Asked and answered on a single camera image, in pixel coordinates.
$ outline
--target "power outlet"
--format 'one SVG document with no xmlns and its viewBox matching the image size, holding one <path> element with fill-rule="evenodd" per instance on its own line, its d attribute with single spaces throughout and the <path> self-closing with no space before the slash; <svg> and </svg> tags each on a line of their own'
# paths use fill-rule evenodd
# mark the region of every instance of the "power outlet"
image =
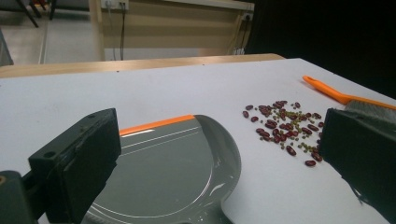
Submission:
<svg viewBox="0 0 396 224">
<path fill-rule="evenodd" d="M 101 0 L 101 8 L 107 9 L 107 6 L 110 6 L 110 9 L 122 9 L 121 4 L 125 4 L 125 9 L 129 9 L 129 0 Z"/>
</svg>

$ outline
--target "orange brush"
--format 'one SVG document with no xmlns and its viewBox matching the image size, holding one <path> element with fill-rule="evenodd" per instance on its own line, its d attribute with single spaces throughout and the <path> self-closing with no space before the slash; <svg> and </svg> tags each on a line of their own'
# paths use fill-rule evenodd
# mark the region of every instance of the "orange brush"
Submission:
<svg viewBox="0 0 396 224">
<path fill-rule="evenodd" d="M 330 86 L 324 84 L 323 82 L 316 80 L 312 77 L 309 76 L 303 76 L 304 81 L 306 81 L 307 83 L 311 84 L 312 86 L 314 86 L 316 89 L 318 89 L 319 91 L 331 96 L 332 98 L 334 98 L 335 100 L 337 100 L 338 102 L 340 102 L 343 105 L 347 105 L 349 102 L 351 101 L 361 101 L 364 103 L 368 103 L 368 104 L 372 104 L 372 105 L 380 105 L 389 109 L 393 109 L 396 110 L 396 106 L 394 105 L 387 105 L 378 101 L 374 101 L 374 100 L 369 100 L 366 98 L 362 98 L 359 96 L 353 96 L 353 95 L 346 95 L 343 94 L 333 88 L 331 88 Z"/>
</svg>

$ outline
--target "white table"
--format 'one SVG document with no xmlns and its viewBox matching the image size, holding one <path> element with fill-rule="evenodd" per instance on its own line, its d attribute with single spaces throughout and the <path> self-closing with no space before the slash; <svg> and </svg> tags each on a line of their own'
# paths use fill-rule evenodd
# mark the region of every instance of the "white table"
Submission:
<svg viewBox="0 0 396 224">
<path fill-rule="evenodd" d="M 388 223 L 360 204 L 350 186 L 323 161 L 291 157 L 258 140 L 245 105 L 300 102 L 303 111 L 343 109 L 313 90 L 303 75 L 339 91 L 388 104 L 396 101 L 300 59 L 223 63 L 136 71 L 0 79 L 0 170 L 28 172 L 27 158 L 82 117 L 115 107 L 120 129 L 186 114 L 207 115 L 233 136 L 242 174 L 224 211 L 235 223 Z"/>
</svg>

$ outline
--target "table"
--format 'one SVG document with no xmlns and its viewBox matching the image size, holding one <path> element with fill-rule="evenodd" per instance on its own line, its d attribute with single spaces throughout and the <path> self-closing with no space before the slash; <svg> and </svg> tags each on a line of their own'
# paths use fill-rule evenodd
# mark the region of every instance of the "table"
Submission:
<svg viewBox="0 0 396 224">
<path fill-rule="evenodd" d="M 154 63 L 158 61 L 145 61 L 140 67 L 132 66 L 145 68 L 139 70 L 128 70 L 130 64 L 103 65 L 109 72 L 84 66 L 72 71 L 65 64 L 63 71 L 49 67 L 42 74 L 32 70 L 31 76 L 12 78 L 12 69 L 6 67 L 4 77 L 8 78 L 0 78 L 0 169 L 25 174 L 29 155 L 82 117 L 101 109 L 117 109 L 120 129 L 203 114 L 221 123 L 239 147 L 242 174 L 223 206 L 235 223 L 388 223 L 374 208 L 360 204 L 327 162 L 310 169 L 304 166 L 310 157 L 302 151 L 291 157 L 277 145 L 258 140 L 254 131 L 260 124 L 244 119 L 242 110 L 245 105 L 275 100 L 298 101 L 305 112 L 321 115 L 330 107 L 344 108 L 305 84 L 302 75 L 345 93 L 392 105 L 396 101 L 304 60 L 262 61 L 266 57 L 215 57 L 213 62 L 222 63 L 212 64 L 205 63 L 206 58 L 174 59 L 169 64 L 186 65 L 193 60 L 198 65 L 167 68 L 164 63 Z M 250 62 L 224 63 L 228 59 Z M 156 69 L 146 69 L 151 62 Z M 16 67 L 15 75 L 27 69 Z M 40 76 L 52 72 L 57 75 Z"/>
</svg>

